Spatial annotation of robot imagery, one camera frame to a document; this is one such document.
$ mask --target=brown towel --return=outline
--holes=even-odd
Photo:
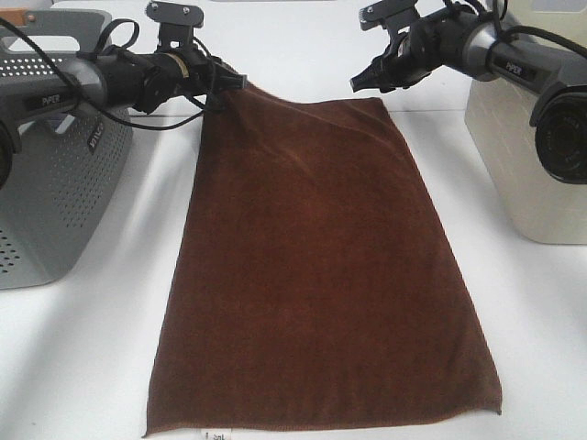
[[[147,434],[425,424],[501,387],[405,142],[379,99],[250,86],[207,115]]]

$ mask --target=perforated basket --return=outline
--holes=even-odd
[[[26,33],[63,35],[66,29],[82,50],[92,49],[109,21],[96,11],[35,11],[34,17],[34,26],[22,27]],[[50,56],[59,66],[74,54]],[[52,74],[34,53],[0,45],[0,93],[14,81],[33,83]],[[128,118],[127,112],[116,114]],[[73,267],[116,188],[131,138],[130,128],[101,116],[21,127],[22,151],[0,189],[0,289],[55,281]]]

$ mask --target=beige container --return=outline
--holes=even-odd
[[[514,0],[509,11],[520,24],[587,44],[587,0]],[[515,228],[541,243],[587,244],[587,185],[556,181],[542,168],[528,124],[536,100],[502,79],[473,81],[465,122]]]

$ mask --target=white tabletop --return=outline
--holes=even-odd
[[[350,76],[387,44],[361,32],[369,2],[211,2],[198,35],[280,97],[353,94]],[[141,22],[137,52],[154,49],[146,2],[66,2]],[[422,14],[442,6],[420,0]],[[587,438],[587,247],[540,245],[514,231],[463,122],[470,81],[435,71],[383,97],[445,227],[504,388],[503,415],[336,432],[234,431],[237,440]],[[174,100],[160,115],[188,114]],[[161,123],[162,117],[150,118]],[[135,131],[121,182],[75,268],[48,286],[0,291],[0,438],[135,440],[145,432],[150,371],[192,190],[200,123]],[[195,430],[153,438],[193,439]]]

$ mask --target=towel label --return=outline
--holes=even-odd
[[[201,429],[203,440],[230,440],[232,429]]]

